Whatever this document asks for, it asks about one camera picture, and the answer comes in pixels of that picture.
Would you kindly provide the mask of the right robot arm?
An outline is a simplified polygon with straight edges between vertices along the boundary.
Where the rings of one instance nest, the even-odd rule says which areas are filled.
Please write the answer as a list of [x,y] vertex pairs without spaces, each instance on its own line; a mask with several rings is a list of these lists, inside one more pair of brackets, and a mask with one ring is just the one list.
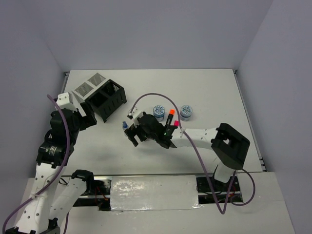
[[212,186],[223,191],[235,171],[244,167],[250,141],[227,123],[212,129],[181,129],[175,125],[161,124],[145,112],[130,113],[127,118],[133,124],[124,130],[128,139],[136,147],[138,141],[155,141],[165,149],[196,147],[214,151],[220,162],[217,165]]

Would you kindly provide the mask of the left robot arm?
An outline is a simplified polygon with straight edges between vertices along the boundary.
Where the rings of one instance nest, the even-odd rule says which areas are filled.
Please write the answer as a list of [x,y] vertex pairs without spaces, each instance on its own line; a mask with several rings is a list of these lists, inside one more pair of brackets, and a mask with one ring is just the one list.
[[36,176],[29,198],[17,207],[23,213],[12,228],[4,224],[4,234],[59,234],[60,225],[68,220],[68,214],[82,194],[91,194],[96,187],[94,174],[78,169],[70,176],[64,191],[54,198],[62,173],[80,131],[96,125],[94,111],[85,102],[81,103],[85,116],[74,105],[59,104],[51,113],[50,130],[38,149]]

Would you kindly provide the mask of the blue cap spray bottle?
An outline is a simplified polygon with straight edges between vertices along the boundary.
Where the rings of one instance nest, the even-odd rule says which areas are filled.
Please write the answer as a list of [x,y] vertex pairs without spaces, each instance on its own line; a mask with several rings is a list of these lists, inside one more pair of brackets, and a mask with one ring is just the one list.
[[123,130],[128,129],[128,124],[126,123],[126,121],[123,121],[123,122],[122,122],[122,129],[123,129]]

